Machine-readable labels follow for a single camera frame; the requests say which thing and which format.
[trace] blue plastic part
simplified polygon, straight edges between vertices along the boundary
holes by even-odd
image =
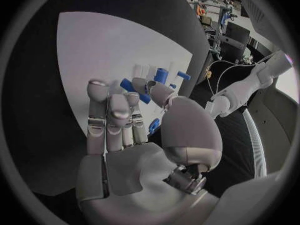
[[[175,89],[177,86],[176,86],[176,84],[170,84],[170,87],[172,88],[172,89]]]
[[[149,133],[153,134],[154,131],[160,126],[160,120],[155,118],[149,125]]]
[[[162,84],[166,83],[168,77],[168,71],[163,68],[158,68],[156,70],[156,75],[154,76],[153,80]]]
[[[182,71],[178,71],[177,76],[182,77],[184,80],[190,80],[191,76],[182,72]]]
[[[136,90],[134,89],[131,81],[129,81],[127,78],[124,78],[121,83],[120,83],[120,86],[125,89],[126,91],[128,92],[136,92]],[[145,94],[140,94],[139,93],[139,99],[141,101],[143,101],[145,104],[148,104],[150,103],[151,101],[151,97],[148,96],[148,95],[145,95]]]

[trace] white robotic arm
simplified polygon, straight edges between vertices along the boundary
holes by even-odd
[[[266,63],[257,64],[244,80],[234,82],[211,97],[205,109],[213,119],[226,117],[241,106],[259,89],[265,89],[273,83],[273,79],[290,69],[292,65],[286,55],[277,51]]]

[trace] black background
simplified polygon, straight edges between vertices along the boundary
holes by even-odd
[[[23,4],[25,0],[0,0],[0,8],[1,8],[1,22],[0,22],[0,36],[4,34],[5,28],[8,26],[12,17],[18,11],[18,8]],[[297,0],[274,0],[277,4],[279,4],[283,9],[282,12],[289,19],[291,26],[295,31],[295,38],[299,38],[299,27],[297,27],[298,23],[298,7],[296,4]],[[300,199],[299,189],[300,182],[299,178],[294,181],[290,181],[290,184],[294,186],[291,190],[287,187],[286,197],[283,199],[282,203],[279,207],[264,221],[263,224],[276,224],[282,220],[285,223],[297,223],[299,219],[298,215],[298,202]],[[16,200],[14,199],[12,193],[6,186],[6,182],[1,177],[0,180],[0,191],[1,191],[1,199],[2,208],[1,219],[5,223],[5,221],[9,221],[10,224],[14,224],[17,222],[22,222],[23,224],[34,224],[33,221],[26,216],[23,212],[22,208],[18,205]]]

